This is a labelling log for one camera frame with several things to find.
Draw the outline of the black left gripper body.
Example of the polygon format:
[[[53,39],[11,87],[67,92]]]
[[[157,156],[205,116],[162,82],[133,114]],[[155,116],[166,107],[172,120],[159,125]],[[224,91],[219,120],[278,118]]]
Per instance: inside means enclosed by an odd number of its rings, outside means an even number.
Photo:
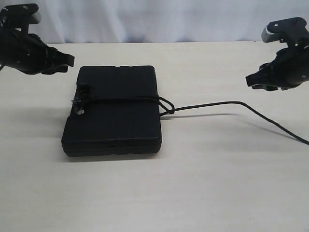
[[[35,34],[0,32],[0,64],[25,74],[37,74],[47,64],[47,45]]]

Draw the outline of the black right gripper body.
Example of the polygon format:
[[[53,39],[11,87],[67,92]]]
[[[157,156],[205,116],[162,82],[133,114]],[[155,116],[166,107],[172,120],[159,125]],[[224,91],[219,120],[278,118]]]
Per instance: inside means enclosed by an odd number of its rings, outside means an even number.
[[[290,56],[289,51],[289,48],[284,48],[276,53],[272,64],[275,86],[270,87],[270,91],[295,88],[309,81],[309,47],[298,48]]]

